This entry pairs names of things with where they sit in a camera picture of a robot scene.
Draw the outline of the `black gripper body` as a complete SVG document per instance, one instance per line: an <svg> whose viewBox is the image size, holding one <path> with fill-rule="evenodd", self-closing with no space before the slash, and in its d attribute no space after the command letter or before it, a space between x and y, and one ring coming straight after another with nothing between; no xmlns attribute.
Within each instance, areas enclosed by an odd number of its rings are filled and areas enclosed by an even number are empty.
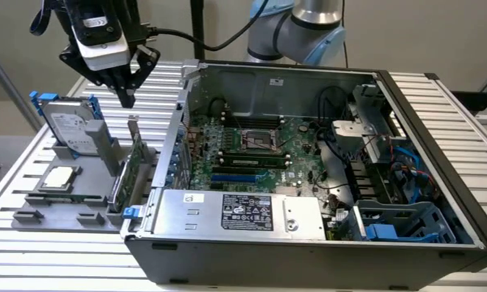
<svg viewBox="0 0 487 292"><path fill-rule="evenodd" d="M64 31L86 46L126 39L130 50L147 43L136 1L55 1Z"/></svg>

